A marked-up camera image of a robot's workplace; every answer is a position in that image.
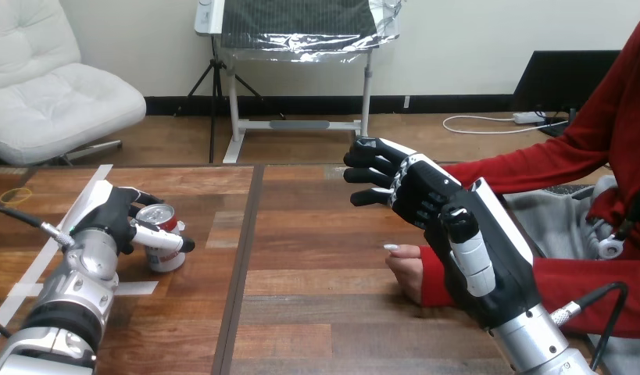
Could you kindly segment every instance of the lanyard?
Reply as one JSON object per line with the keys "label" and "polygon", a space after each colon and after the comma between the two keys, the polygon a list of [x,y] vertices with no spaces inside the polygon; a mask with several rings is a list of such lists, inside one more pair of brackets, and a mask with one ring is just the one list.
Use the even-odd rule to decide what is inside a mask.
{"label": "lanyard", "polygon": [[633,199],[632,207],[626,216],[624,222],[620,225],[619,230],[615,233],[614,238],[623,241],[632,230],[632,227],[640,220],[640,192]]}

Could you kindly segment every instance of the white power cord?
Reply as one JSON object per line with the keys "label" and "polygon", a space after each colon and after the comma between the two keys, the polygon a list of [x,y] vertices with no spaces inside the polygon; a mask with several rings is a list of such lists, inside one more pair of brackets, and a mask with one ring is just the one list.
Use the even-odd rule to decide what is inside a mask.
{"label": "white power cord", "polygon": [[446,125],[446,123],[449,120],[453,120],[453,119],[478,119],[478,120],[488,120],[488,121],[499,121],[501,123],[507,123],[509,121],[513,121],[515,119],[510,118],[510,119],[493,119],[491,117],[482,117],[482,116],[452,116],[449,117],[448,119],[444,120],[444,122],[442,123],[442,126],[448,130],[448,131],[452,131],[453,133],[460,133],[460,134],[515,134],[515,133],[523,133],[525,131],[530,131],[530,130],[536,130],[536,129],[542,129],[544,127],[554,127],[556,125],[563,125],[565,123],[568,123],[568,121],[562,121],[560,123],[551,123],[551,124],[547,124],[547,125],[541,125],[540,127],[527,127],[524,129],[519,129],[519,130],[508,130],[508,131],[471,131],[471,130],[456,130],[456,129],[452,129],[450,128],[448,125]]}

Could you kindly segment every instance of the black monitor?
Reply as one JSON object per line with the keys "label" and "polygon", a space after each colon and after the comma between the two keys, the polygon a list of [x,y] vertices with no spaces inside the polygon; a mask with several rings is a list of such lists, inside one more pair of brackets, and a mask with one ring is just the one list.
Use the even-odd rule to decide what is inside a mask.
{"label": "black monitor", "polygon": [[[559,111],[575,113],[598,87],[619,52],[535,51],[513,94],[512,110],[543,111],[547,116]],[[557,136],[563,129],[541,131]]]}

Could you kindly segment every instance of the baseboard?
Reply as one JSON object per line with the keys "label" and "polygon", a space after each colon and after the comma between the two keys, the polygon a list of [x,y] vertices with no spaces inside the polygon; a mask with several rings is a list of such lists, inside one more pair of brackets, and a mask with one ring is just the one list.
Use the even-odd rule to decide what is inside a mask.
{"label": "baseboard", "polygon": [[[373,96],[370,113],[487,113],[510,111],[512,95],[420,95],[412,96],[409,108],[404,108],[404,96]],[[150,116],[210,116],[211,97],[149,96],[147,114]],[[240,116],[274,115],[352,115],[361,113],[360,96],[254,96],[239,97]],[[217,100],[216,113],[230,114],[227,98]]]}

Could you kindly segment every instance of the metal robotic arm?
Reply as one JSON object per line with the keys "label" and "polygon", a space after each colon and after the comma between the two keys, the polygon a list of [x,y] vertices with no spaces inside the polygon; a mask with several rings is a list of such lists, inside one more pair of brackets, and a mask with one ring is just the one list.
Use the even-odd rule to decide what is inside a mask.
{"label": "metal robotic arm", "polygon": [[140,208],[133,203],[161,202],[100,180],[79,197],[59,229],[35,225],[60,243],[64,257],[45,280],[21,329],[2,349],[0,375],[94,373],[119,283],[118,255],[133,252],[131,242],[179,252],[195,247],[190,238],[135,219]]}
{"label": "metal robotic arm", "polygon": [[352,195],[352,204],[389,205],[425,230],[450,295],[495,339],[511,368],[534,375],[593,373],[559,330],[579,306],[545,311],[531,250],[484,179],[465,189],[427,156],[378,138],[357,139],[345,164],[352,167],[347,182],[378,185]]}

